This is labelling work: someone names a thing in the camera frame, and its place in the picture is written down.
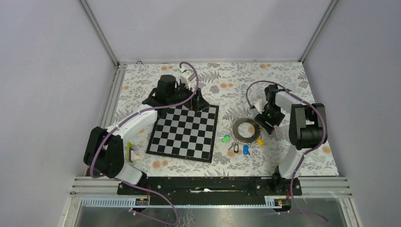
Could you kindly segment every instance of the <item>floral pattern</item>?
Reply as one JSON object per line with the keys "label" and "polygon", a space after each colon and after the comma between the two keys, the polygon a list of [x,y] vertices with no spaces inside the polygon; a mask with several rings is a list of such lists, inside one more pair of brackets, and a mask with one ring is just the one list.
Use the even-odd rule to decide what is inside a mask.
{"label": "floral pattern", "polygon": [[[149,176],[270,176],[282,162],[290,146],[288,138],[289,114],[272,135],[264,129],[261,139],[265,145],[256,142],[248,144],[250,154],[235,154],[228,150],[231,139],[222,143],[219,136],[231,135],[232,124],[238,118],[254,118],[256,110],[249,109],[245,99],[247,87],[257,80],[276,81],[291,89],[308,102],[314,98],[307,81],[304,68],[298,62],[285,63],[197,63],[193,64],[200,77],[203,97],[212,105],[219,105],[217,136],[212,163],[183,160],[145,154],[153,125],[141,130],[133,138],[126,138],[134,145],[134,152],[141,157],[132,163]],[[179,80],[178,64],[128,65],[116,108],[114,122],[137,110],[141,102],[156,87],[161,75],[171,74]],[[249,99],[255,103],[264,98],[266,83],[258,83],[249,90]],[[252,133],[251,127],[241,133]],[[300,175],[338,175],[328,142],[310,153],[300,169]]]}

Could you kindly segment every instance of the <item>chessboard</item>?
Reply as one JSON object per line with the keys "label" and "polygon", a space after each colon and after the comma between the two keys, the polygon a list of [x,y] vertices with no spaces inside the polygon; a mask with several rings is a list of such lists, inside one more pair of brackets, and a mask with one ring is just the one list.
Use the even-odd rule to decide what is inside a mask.
{"label": "chessboard", "polygon": [[185,106],[169,108],[150,136],[147,154],[212,162],[218,105],[195,112]]}

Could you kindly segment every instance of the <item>metal gear ring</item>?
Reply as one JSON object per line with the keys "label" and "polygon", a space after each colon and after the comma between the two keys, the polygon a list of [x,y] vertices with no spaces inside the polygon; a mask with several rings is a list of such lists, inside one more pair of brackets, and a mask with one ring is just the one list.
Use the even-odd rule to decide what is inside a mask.
{"label": "metal gear ring", "polygon": [[[255,128],[255,133],[251,137],[246,138],[239,134],[238,128],[242,123],[250,123]],[[253,143],[261,135],[261,127],[254,119],[239,118],[233,124],[233,135],[238,141],[242,143]]]}

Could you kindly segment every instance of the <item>white wall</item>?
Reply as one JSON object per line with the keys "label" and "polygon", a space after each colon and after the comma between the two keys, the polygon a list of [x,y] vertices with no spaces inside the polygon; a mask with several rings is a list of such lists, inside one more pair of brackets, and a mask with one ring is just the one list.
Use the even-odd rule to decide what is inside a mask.
{"label": "white wall", "polygon": [[113,66],[78,1],[0,3],[0,226],[54,227]]}
{"label": "white wall", "polygon": [[340,1],[305,71],[364,227],[400,226],[401,1]]}
{"label": "white wall", "polygon": [[297,60],[330,0],[89,0],[121,61]]}

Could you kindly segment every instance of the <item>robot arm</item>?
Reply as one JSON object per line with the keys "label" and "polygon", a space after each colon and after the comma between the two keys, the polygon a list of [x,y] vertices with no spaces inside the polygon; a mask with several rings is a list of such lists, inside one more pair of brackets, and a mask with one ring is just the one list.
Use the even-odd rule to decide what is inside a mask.
{"label": "robot arm", "polygon": [[[193,72],[189,70],[182,70],[180,84],[172,75],[161,76],[157,87],[142,102],[137,112],[140,113],[141,110],[152,107],[174,105],[188,99],[193,94],[189,87],[190,81],[194,78],[193,75]],[[201,111],[209,107],[209,103],[203,99],[201,91],[198,89],[196,94],[184,103],[184,106],[191,110]],[[147,110],[134,117],[129,116],[106,129],[94,128],[89,136],[84,163],[91,166],[95,153],[105,136],[117,128],[101,148],[94,169],[109,178],[117,178],[131,184],[137,184],[141,178],[146,177],[146,174],[124,161],[124,144],[126,144],[127,139],[132,138],[146,126],[164,117],[166,113],[165,108]]]}
{"label": "robot arm", "polygon": [[[263,105],[263,101],[258,101],[255,105],[256,109],[259,111],[255,120],[262,125],[269,134],[273,132],[274,125],[279,126],[284,119],[281,108],[290,113],[288,135],[291,145],[284,161],[276,170],[280,178],[290,179],[304,153],[310,148],[315,147],[321,141],[323,136],[322,122],[309,106],[296,100],[283,89],[279,89],[277,85],[267,86],[265,88],[265,95],[267,104]],[[312,105],[319,111],[324,121],[326,121],[324,105]]]}

